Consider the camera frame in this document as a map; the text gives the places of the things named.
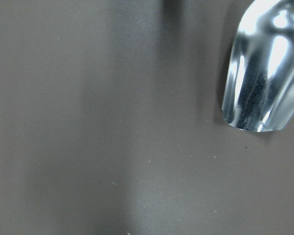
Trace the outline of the metal scoop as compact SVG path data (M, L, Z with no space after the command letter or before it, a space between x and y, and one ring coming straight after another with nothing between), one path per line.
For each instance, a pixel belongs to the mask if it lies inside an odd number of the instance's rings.
M222 116L251 132L282 130L294 115L294 0L255 0L229 60Z

